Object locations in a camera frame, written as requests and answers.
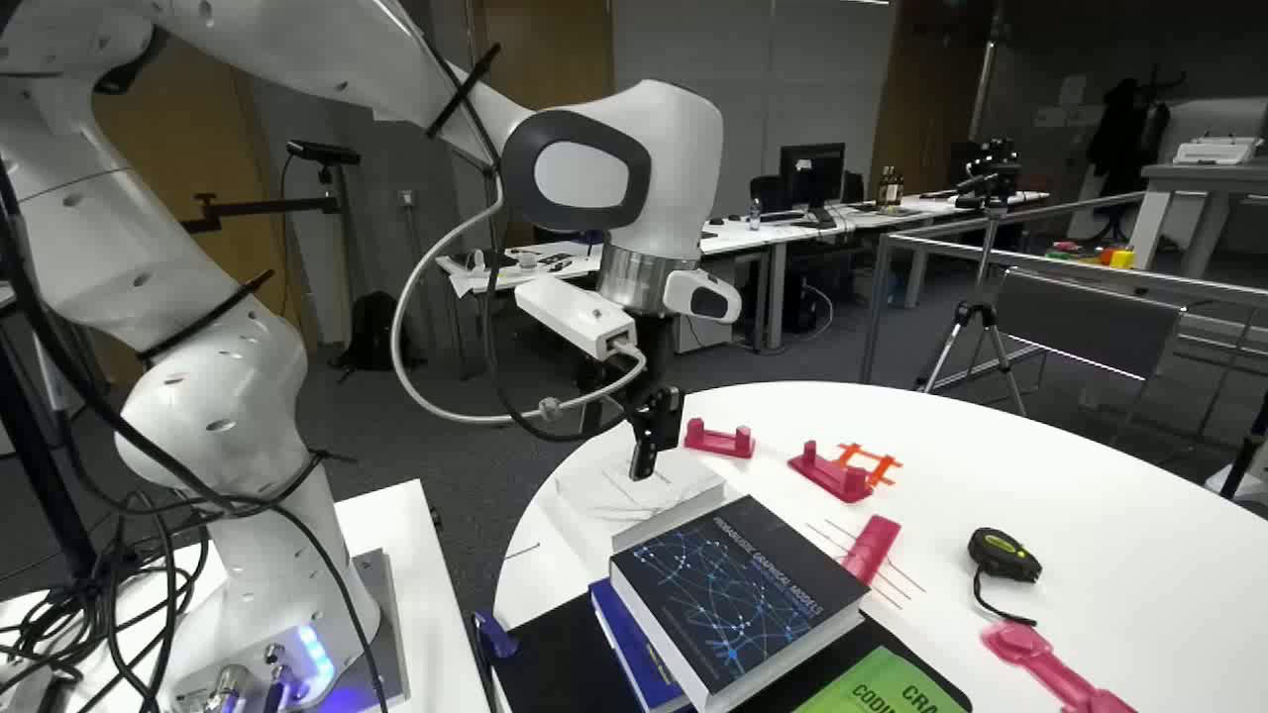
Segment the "pink object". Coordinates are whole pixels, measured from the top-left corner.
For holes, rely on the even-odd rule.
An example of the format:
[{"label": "pink object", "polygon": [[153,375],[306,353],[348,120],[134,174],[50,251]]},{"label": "pink object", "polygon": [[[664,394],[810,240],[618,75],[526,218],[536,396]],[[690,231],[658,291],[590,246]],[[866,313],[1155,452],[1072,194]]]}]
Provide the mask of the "pink object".
[{"label": "pink object", "polygon": [[1133,713],[1133,704],[1126,704],[1108,689],[1077,677],[1035,626],[1003,621],[981,633],[981,646],[1019,668],[1030,668],[1042,689],[1060,696],[1065,713]]},{"label": "pink object", "polygon": [[837,499],[861,504],[872,494],[875,482],[872,482],[872,473],[847,465],[854,452],[861,446],[850,444],[842,446],[838,458],[821,458],[817,440],[802,440],[802,452],[789,458],[789,468],[809,477],[817,487],[833,493]]},{"label": "pink object", "polygon": [[854,574],[863,586],[872,586],[898,530],[903,530],[898,522],[872,516],[854,548],[847,548],[842,569]]},{"label": "pink object", "polygon": [[694,452],[711,452],[711,454],[731,454],[731,458],[754,458],[754,433],[710,433],[703,420],[685,424],[685,446]]}]

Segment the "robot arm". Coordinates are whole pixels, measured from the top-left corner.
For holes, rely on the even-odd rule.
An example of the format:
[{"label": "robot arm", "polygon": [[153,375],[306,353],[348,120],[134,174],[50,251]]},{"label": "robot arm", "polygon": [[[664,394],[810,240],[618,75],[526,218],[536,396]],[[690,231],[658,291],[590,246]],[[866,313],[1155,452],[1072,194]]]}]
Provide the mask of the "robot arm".
[{"label": "robot arm", "polygon": [[[125,0],[186,42],[282,87],[430,127],[456,96],[426,36],[396,0]],[[721,169],[721,110],[670,83],[522,110],[476,83],[438,140],[500,168],[505,218],[541,231],[610,231],[602,296],[629,313],[735,318],[735,293],[690,273]]]},{"label": "robot arm", "polygon": [[[273,83],[359,104],[377,120],[430,127],[450,79],[396,0],[19,0],[0,7],[0,164],[15,186],[43,300],[145,353],[216,313],[237,285],[203,258],[163,201],[129,174],[89,120],[89,87],[145,46],[150,28]],[[639,83],[620,96],[522,110],[476,87],[438,140],[500,168],[505,214],[555,231],[610,231],[602,293],[633,318],[731,318],[735,293],[694,273],[711,207],[721,115],[697,96]],[[273,494],[307,468],[291,424],[306,380],[298,332],[260,300],[228,300],[205,329],[150,358],[122,415],[220,494]],[[180,487],[118,440],[150,482]],[[380,607],[348,568],[322,468],[282,504],[338,561],[282,516],[208,526],[225,586],[180,618],[165,693],[199,700],[213,680],[265,680],[286,650],[298,704],[323,696],[359,659],[357,626]]]}]

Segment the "metal frame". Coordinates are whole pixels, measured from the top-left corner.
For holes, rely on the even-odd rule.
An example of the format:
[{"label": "metal frame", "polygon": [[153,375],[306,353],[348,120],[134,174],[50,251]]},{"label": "metal frame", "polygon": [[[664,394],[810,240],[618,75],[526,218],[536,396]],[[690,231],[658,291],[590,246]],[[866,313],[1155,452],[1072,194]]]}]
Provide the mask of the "metal frame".
[{"label": "metal frame", "polygon": [[[1057,201],[1057,207],[1039,207],[1039,209],[1019,209],[1019,214],[987,214],[987,218],[965,218],[965,222],[878,234],[875,262],[872,262],[872,291],[866,291],[861,384],[875,380],[875,353],[878,353],[878,329],[882,329],[894,251],[939,252],[939,258],[981,262],[981,265],[1026,265],[1046,279],[1093,279],[1100,285],[1149,291],[1149,293],[1178,296],[1189,306],[1229,306],[1229,310],[1242,313],[1242,325],[1250,332],[1257,318],[1268,313],[1268,291],[1203,281],[1203,279],[1178,279],[1178,273],[1146,273],[1146,271],[1106,271],[1106,265],[1060,262],[1060,258],[1042,258],[1042,252],[942,240],[942,238],[970,234],[970,231],[990,234],[997,225],[1035,222],[1035,218],[1060,218],[1060,214],[1077,214],[1077,209],[1141,207],[1141,198],[1146,194],[1113,194],[1113,198]],[[1220,487],[1224,494],[1234,494],[1234,487],[1250,465],[1250,452],[1262,444],[1262,434],[1268,434],[1268,396],[1262,396],[1258,415],[1257,415],[1257,424],[1250,424],[1242,446],[1234,452],[1234,465]]]}]

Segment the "white round table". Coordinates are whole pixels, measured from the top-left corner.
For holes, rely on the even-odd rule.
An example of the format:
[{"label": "white round table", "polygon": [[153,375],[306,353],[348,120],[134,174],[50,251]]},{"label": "white round table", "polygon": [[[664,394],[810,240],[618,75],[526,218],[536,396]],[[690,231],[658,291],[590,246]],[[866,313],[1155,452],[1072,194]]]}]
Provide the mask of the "white round table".
[{"label": "white round table", "polygon": [[[1172,473],[1007,411],[861,384],[746,384],[697,394],[685,415],[754,429],[755,454],[662,454],[662,473],[711,473],[750,493],[826,556],[866,516],[903,526],[863,610],[946,672],[977,713],[1060,709],[1026,668],[1003,666],[977,633],[962,556],[975,526],[997,526],[1042,557],[1035,586],[987,597],[1035,614],[1057,659],[1141,713],[1268,709],[1268,522]],[[789,468],[821,440],[892,452],[892,487],[847,506]],[[579,482],[620,482],[629,433],[582,444],[532,499],[501,557],[496,618],[522,626],[606,578],[606,543],[645,511],[579,511]]]}]

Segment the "screen display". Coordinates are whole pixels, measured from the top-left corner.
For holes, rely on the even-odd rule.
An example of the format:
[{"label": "screen display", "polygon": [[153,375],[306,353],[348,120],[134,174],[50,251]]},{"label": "screen display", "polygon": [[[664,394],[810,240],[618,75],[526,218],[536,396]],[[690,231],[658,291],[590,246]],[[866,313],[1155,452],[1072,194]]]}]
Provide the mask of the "screen display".
[{"label": "screen display", "polygon": [[903,655],[875,646],[863,663],[842,668],[797,713],[965,713],[935,677]]}]

